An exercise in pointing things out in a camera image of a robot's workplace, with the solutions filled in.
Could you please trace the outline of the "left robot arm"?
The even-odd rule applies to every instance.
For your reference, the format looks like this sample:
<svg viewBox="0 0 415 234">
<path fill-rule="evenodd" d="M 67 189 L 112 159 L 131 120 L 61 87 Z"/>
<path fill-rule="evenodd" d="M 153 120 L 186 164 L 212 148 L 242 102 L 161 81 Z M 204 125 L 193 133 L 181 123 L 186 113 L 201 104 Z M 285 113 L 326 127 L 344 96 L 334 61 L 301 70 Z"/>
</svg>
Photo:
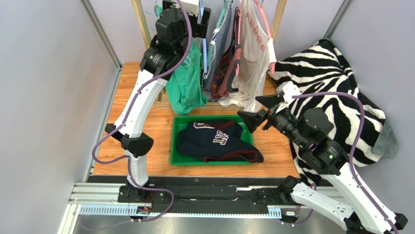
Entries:
<svg viewBox="0 0 415 234">
<path fill-rule="evenodd" d="M 121 144 L 128 159 L 128 176 L 119 189 L 118 202 L 144 202 L 148 190 L 147 154 L 154 140 L 143 133 L 143 126 L 161 90 L 173 71 L 187 56 L 192 38 L 206 38 L 210 8 L 167 2 L 155 23 L 156 35 L 144 53 L 135 90 L 115 123 L 105 127 L 108 136 Z"/>
</svg>

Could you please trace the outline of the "navy tank top maroon trim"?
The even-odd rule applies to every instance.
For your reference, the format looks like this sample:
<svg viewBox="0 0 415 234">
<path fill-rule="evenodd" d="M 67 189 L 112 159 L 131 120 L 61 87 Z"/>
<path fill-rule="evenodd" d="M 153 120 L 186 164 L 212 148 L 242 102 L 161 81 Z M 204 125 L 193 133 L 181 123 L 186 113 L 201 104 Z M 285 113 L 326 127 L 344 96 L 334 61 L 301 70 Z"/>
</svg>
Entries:
<svg viewBox="0 0 415 234">
<path fill-rule="evenodd" d="M 264 157 L 241 139 L 243 127 L 230 119 L 196 121 L 178 133 L 176 150 L 202 162 L 245 161 L 262 163 Z"/>
</svg>

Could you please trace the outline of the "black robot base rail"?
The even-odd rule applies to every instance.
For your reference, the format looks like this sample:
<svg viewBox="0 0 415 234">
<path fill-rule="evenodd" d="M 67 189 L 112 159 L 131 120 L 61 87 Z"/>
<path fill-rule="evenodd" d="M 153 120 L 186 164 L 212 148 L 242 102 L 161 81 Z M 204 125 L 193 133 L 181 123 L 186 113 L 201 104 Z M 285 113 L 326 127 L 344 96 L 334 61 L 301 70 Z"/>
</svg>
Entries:
<svg viewBox="0 0 415 234">
<path fill-rule="evenodd" d="M 80 215 L 118 215 L 133 220 L 161 217 L 289 218 L 307 215 L 278 188 L 281 177 L 152 176 L 142 191 L 121 176 L 91 176 L 76 183 L 69 204 Z"/>
</svg>

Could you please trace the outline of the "green tank top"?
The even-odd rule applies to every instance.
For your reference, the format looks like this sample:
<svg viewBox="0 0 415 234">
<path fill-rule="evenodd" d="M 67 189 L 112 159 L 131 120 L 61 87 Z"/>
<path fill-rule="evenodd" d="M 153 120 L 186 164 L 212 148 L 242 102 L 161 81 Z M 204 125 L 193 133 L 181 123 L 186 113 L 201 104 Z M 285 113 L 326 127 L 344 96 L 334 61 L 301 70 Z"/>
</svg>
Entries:
<svg viewBox="0 0 415 234">
<path fill-rule="evenodd" d="M 201 92 L 202 52 L 195 42 L 185 61 L 177 68 L 166 84 L 173 111 L 187 115 L 195 107 L 204 107 L 208 99 Z"/>
</svg>

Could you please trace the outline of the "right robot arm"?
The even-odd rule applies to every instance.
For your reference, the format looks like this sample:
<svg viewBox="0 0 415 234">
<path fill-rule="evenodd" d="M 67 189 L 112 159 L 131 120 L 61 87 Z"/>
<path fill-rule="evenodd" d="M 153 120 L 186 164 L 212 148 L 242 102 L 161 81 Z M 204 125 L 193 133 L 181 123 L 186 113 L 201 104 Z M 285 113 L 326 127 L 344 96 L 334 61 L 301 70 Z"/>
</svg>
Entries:
<svg viewBox="0 0 415 234">
<path fill-rule="evenodd" d="M 342 227 L 348 234 L 391 234 L 403 230 L 408 219 L 383 205 L 367 187 L 354 168 L 356 144 L 347 153 L 328 134 L 333 129 L 325 112 L 314 108 L 301 118 L 287 109 L 296 95 L 258 96 L 265 109 L 256 112 L 239 111 L 250 132 L 276 128 L 300 150 L 300 157 L 323 179 L 329 181 L 343 196 L 338 202 L 318 193 L 314 188 L 288 176 L 278 187 L 289 200 L 309 207 Z"/>
</svg>

